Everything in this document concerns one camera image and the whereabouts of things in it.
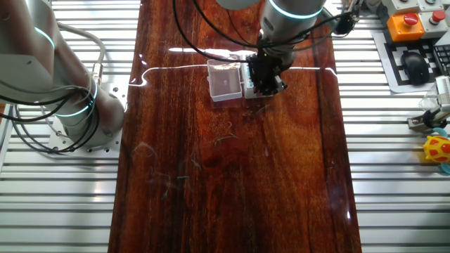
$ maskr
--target metal frame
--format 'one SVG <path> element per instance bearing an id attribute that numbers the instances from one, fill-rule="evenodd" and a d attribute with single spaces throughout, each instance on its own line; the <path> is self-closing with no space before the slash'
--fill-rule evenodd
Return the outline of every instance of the metal frame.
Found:
<path id="1" fill-rule="evenodd" d="M 129 81 L 140 3 L 53 0 L 59 21 L 105 41 L 103 81 L 119 90 Z M 426 136 L 406 122 L 423 113 L 418 103 L 425 92 L 391 93 L 372 39 L 381 27 L 376 15 L 363 12 L 347 38 L 333 40 L 363 252 L 448 253 L 450 177 L 425 161 Z M 90 69 L 98 47 L 63 36 Z M 41 113 L 20 110 L 29 117 Z M 45 122 L 27 126 L 49 141 Z M 105 253 L 117 162 L 55 160 L 31 152 L 12 131 L 0 174 L 0 252 Z"/>
<path id="2" fill-rule="evenodd" d="M 4 114 L 8 115 L 11 109 L 11 105 L 6 105 Z M 11 138 L 11 131 L 13 130 L 13 125 L 10 120 L 3 119 L 0 123 L 0 173 L 1 168 L 6 156 L 6 151 L 8 150 L 9 140 Z"/>

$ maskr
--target black mouse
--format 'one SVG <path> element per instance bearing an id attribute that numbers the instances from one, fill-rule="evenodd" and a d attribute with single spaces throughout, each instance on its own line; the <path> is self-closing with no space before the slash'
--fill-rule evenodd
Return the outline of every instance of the black mouse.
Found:
<path id="1" fill-rule="evenodd" d="M 428 64 L 420 54 L 404 53 L 401 56 L 401 64 L 411 84 L 425 84 L 430 80 Z"/>

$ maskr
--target wood grain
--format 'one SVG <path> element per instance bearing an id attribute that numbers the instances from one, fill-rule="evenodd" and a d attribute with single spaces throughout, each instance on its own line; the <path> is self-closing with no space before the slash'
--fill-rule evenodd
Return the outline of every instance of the wood grain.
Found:
<path id="1" fill-rule="evenodd" d="M 5 105 L 0 103 L 0 113 L 3 113 L 5 111 Z"/>
<path id="2" fill-rule="evenodd" d="M 212 103 L 170 2 L 141 5 L 109 252 L 361 252 L 331 40 L 297 54 L 283 93 Z M 177 3 L 199 48 L 242 50 Z M 215 1 L 199 4 L 237 38 Z M 232 12 L 252 42 L 260 11 Z"/>

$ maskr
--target yellow toy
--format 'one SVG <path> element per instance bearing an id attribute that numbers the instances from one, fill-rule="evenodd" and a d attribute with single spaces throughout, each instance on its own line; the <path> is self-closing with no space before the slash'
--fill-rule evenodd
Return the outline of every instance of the yellow toy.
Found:
<path id="1" fill-rule="evenodd" d="M 450 167 L 447 162 L 450 162 L 450 140 L 449 135 L 442 128 L 434 128 L 439 136 L 427 136 L 427 142 L 423 146 L 426 159 L 433 162 L 440 162 L 441 169 L 444 173 L 450 174 Z"/>

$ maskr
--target white box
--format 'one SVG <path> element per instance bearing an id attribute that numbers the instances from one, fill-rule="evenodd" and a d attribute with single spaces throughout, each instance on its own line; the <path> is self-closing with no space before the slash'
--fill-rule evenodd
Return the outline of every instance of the white box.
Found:
<path id="1" fill-rule="evenodd" d="M 434 4 L 429 4 L 426 0 L 417 0 L 417 2 L 419 3 L 420 12 L 444 10 L 444 4 L 442 4 L 441 0 L 436 0 Z"/>
<path id="2" fill-rule="evenodd" d="M 400 0 L 381 0 L 382 4 L 387 7 L 389 16 L 394 14 L 418 13 L 419 3 L 417 0 L 408 0 L 402 2 Z"/>
<path id="3" fill-rule="evenodd" d="M 444 9 L 447 9 L 450 6 L 450 0 L 441 0 L 442 4 L 444 4 Z"/>
<path id="4" fill-rule="evenodd" d="M 425 32 L 421 39 L 440 38 L 449 30 L 449 26 L 444 20 L 437 25 L 430 24 L 432 15 L 433 12 L 419 13 L 419 18 Z"/>
<path id="5" fill-rule="evenodd" d="M 210 83 L 210 95 L 214 102 L 242 98 L 240 86 L 240 65 L 219 60 L 208 60 L 207 78 Z"/>

